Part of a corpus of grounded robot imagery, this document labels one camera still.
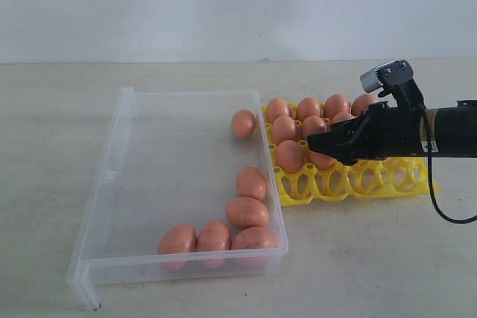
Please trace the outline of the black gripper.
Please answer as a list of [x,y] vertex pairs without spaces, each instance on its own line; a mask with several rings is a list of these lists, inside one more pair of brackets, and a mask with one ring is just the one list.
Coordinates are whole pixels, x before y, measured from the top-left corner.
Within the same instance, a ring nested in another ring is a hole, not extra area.
[[371,104],[356,118],[331,124],[331,131],[307,136],[306,141],[311,151],[330,156],[344,165],[354,165],[358,159],[423,157],[422,113],[419,107],[406,110],[390,107],[382,101]]

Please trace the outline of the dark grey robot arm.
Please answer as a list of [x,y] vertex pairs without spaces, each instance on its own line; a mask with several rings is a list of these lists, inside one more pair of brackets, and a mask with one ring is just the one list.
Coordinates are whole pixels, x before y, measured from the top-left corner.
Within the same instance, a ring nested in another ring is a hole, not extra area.
[[360,116],[307,137],[309,149],[345,165],[388,157],[476,157],[476,107],[460,102],[440,109],[409,112],[385,101]]

